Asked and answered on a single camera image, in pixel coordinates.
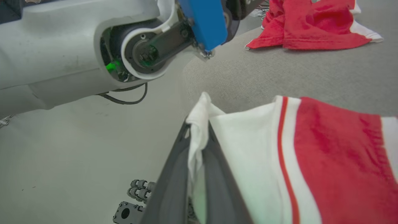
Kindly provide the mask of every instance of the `blue gripper part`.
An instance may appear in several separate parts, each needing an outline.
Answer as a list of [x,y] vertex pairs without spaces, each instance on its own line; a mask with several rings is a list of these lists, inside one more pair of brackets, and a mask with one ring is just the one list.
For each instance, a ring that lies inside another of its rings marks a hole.
[[179,3],[185,17],[193,19],[195,39],[206,51],[226,41],[228,32],[221,0],[179,0]]

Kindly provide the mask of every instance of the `red cloth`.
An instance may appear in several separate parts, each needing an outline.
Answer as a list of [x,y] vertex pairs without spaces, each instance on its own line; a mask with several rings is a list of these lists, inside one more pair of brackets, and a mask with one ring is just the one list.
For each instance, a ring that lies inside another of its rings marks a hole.
[[302,98],[294,141],[323,224],[398,223],[380,116]]
[[337,50],[382,41],[377,33],[355,22],[355,12],[360,13],[355,0],[270,0],[264,31],[246,46]]

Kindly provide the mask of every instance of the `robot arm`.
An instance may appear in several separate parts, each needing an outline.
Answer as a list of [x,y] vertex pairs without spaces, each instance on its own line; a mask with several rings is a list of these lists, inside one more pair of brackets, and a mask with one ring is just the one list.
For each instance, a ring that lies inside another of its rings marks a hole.
[[261,2],[0,1],[16,14],[0,18],[0,118],[134,88],[184,53],[207,60]]

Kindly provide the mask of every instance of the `red and white cloth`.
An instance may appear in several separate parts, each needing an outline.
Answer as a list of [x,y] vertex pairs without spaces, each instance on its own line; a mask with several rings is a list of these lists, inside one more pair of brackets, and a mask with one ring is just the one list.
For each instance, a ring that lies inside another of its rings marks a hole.
[[376,32],[354,19],[356,0],[270,0],[261,35],[245,49],[283,45],[289,49],[350,49],[382,42]]
[[398,223],[396,117],[283,96],[225,114],[203,93],[187,118],[195,187],[209,120],[254,223]]

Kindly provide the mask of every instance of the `red stripe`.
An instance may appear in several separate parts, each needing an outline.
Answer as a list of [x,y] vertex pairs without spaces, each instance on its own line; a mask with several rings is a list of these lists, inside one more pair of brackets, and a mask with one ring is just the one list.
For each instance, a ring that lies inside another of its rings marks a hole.
[[290,179],[287,174],[285,160],[283,158],[283,152],[282,152],[282,132],[283,132],[283,125],[285,124],[287,102],[288,102],[288,98],[284,96],[283,102],[282,102],[281,117],[279,119],[279,127],[278,127],[278,155],[279,155],[279,163],[281,165],[283,177],[285,178],[287,192],[289,193],[290,202],[292,204],[292,214],[293,214],[292,223],[299,224],[300,223],[300,214],[299,214],[299,209],[298,209],[299,206],[297,204],[297,199],[295,197],[295,194],[294,194],[293,188],[292,188],[292,184],[290,183]]

